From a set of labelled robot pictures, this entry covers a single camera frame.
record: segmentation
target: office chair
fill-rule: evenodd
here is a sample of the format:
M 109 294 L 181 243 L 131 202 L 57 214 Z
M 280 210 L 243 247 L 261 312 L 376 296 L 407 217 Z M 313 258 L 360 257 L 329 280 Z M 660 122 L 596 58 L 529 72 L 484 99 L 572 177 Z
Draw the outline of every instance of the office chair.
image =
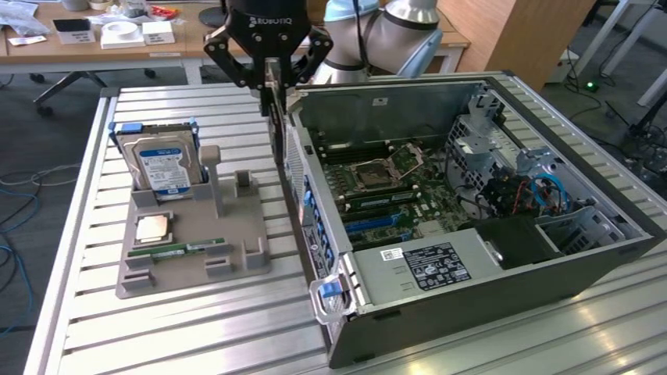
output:
M 155 71 L 152 69 L 144 69 L 144 75 L 151 79 L 156 77 Z M 61 92 L 64 88 L 67 88 L 73 82 L 76 82 L 79 78 L 88 78 L 100 88 L 107 87 L 107 84 L 100 79 L 100 77 L 97 77 L 97 74 L 95 74 L 95 72 L 69 72 L 68 75 L 64 76 L 63 79 L 59 80 L 59 82 L 41 93 L 37 99 L 32 101 L 35 103 L 36 111 L 40 116 L 48 117 L 53 115 L 53 109 L 48 106 L 43 106 L 41 104 L 48 100 L 48 98 Z M 44 82 L 44 76 L 41 74 L 31 74 L 31 80 L 40 84 Z

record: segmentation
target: blue cable on floor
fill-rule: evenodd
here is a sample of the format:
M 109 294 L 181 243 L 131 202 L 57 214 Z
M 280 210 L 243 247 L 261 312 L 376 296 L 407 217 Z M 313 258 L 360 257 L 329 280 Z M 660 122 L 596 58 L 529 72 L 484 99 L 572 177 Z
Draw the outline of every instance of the blue cable on floor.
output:
M 25 219 L 23 219 L 21 221 L 19 221 L 19 223 L 16 223 L 15 225 L 12 225 L 9 228 L 4 229 L 4 230 L 0 230 L 0 234 L 5 234 L 8 232 L 11 232 L 12 230 L 17 229 L 23 224 L 27 223 L 27 221 L 29 219 L 32 219 L 35 217 L 35 215 L 37 214 L 37 210 L 40 209 L 40 199 L 37 198 L 36 195 L 33 194 L 23 194 L 23 193 L 16 193 L 13 191 L 7 191 L 7 190 L 3 190 L 0 189 L 0 193 L 3 194 L 7 194 L 7 195 L 15 195 L 17 197 L 28 197 L 31 198 L 31 200 L 35 201 L 35 208 L 31 212 L 31 214 L 25 217 Z M 23 278 L 23 281 L 25 283 L 25 286 L 27 286 L 27 292 L 28 292 L 28 306 L 27 306 L 27 310 L 25 312 L 13 320 L 12 324 L 9 325 L 9 327 L 7 327 L 7 329 L 0 332 L 0 338 L 4 338 L 13 330 L 13 328 L 20 324 L 20 322 L 28 317 L 28 315 L 31 314 L 32 312 L 32 305 L 35 304 L 35 301 L 33 301 L 33 298 L 32 298 L 32 285 L 31 285 L 31 279 L 28 278 L 28 274 L 27 274 L 27 271 L 25 271 L 25 265 L 23 263 L 23 258 L 21 256 L 19 255 L 17 252 L 15 252 L 12 250 L 12 248 L 9 248 L 8 246 L 1 246 L 0 245 L 0 249 L 7 253 L 7 256 L 9 257 L 13 257 L 13 262 L 16 263 L 16 265 L 19 266 L 19 271 L 21 272 L 21 278 Z
M 25 266 L 23 265 L 23 258 L 19 254 L 15 253 L 15 251 L 7 247 L 7 246 L 0 246 L 0 249 L 7 252 L 7 256 L 13 256 L 13 261 L 19 265 L 19 270 L 21 271 L 21 277 L 23 281 L 25 282 L 27 290 L 28 290 L 28 307 L 25 312 L 13 320 L 12 324 L 9 327 L 0 332 L 0 338 L 4 338 L 9 332 L 12 332 L 13 328 L 19 325 L 19 323 L 28 317 L 28 314 L 32 312 L 32 286 L 31 286 L 31 280 L 28 279 L 28 274 L 25 272 Z

